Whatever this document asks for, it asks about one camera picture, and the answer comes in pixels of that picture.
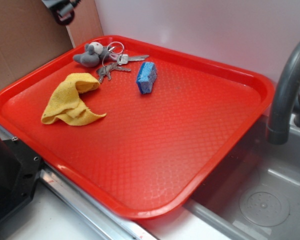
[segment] yellow cloth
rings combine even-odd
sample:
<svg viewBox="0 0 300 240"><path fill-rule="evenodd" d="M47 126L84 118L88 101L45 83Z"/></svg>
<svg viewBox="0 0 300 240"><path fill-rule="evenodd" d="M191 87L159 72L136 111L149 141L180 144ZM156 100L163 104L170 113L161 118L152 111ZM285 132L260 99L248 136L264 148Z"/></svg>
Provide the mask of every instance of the yellow cloth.
<svg viewBox="0 0 300 240"><path fill-rule="evenodd" d="M79 94L95 90L100 82L90 73L72 73L54 90L46 106L41 122L53 124L62 120L71 126L83 126L106 116L90 111L80 99Z"/></svg>

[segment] sink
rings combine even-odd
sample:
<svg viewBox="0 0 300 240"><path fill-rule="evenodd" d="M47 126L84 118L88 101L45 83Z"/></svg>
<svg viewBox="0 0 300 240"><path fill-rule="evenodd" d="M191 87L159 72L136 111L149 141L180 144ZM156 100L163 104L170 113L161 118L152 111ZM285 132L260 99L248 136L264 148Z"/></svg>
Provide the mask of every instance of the sink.
<svg viewBox="0 0 300 240"><path fill-rule="evenodd" d="M191 199L240 239L300 239L300 128L290 126L288 142L272 145L266 121L253 125Z"/></svg>

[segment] gray faucet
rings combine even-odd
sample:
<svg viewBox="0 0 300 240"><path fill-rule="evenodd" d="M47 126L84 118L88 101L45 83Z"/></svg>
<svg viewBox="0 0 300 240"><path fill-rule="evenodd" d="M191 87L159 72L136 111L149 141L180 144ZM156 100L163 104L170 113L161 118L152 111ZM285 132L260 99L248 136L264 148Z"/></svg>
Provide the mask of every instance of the gray faucet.
<svg viewBox="0 0 300 240"><path fill-rule="evenodd" d="M291 53L281 73L270 115L266 125L266 139L272 144L288 141L291 114L294 124L300 127L300 42Z"/></svg>

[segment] keys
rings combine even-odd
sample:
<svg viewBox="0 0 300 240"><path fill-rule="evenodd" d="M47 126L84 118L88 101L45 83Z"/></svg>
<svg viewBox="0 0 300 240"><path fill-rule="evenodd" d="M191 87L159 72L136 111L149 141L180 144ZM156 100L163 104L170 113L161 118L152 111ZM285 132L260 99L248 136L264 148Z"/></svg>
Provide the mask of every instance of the keys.
<svg viewBox="0 0 300 240"><path fill-rule="evenodd" d="M123 64L127 64L130 61L132 61L132 62L134 62L134 61L143 61L148 57L149 57L149 55L128 56L128 54L122 54L122 55L118 56L118 58L116 59L116 62L119 65L123 65Z"/></svg>
<svg viewBox="0 0 300 240"><path fill-rule="evenodd" d="M111 80L111 74L110 72L113 70L117 70L117 71L123 71L123 72L130 72L131 69L130 68L126 68L126 67L122 67L122 66L118 66L117 62L111 63L109 65L103 66L101 68L99 68L96 73L99 75L99 82L102 84L104 77L107 76L108 80Z"/></svg>

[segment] blue sponge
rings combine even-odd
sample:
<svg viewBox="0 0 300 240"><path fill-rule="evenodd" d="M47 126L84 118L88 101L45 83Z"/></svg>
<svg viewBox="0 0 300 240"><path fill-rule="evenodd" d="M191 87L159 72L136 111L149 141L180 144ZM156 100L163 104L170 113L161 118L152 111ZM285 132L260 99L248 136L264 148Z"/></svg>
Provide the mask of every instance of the blue sponge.
<svg viewBox="0 0 300 240"><path fill-rule="evenodd" d="M149 94L152 91L153 84L157 78L157 68L153 62L143 62L138 76L136 77L136 84L142 94Z"/></svg>

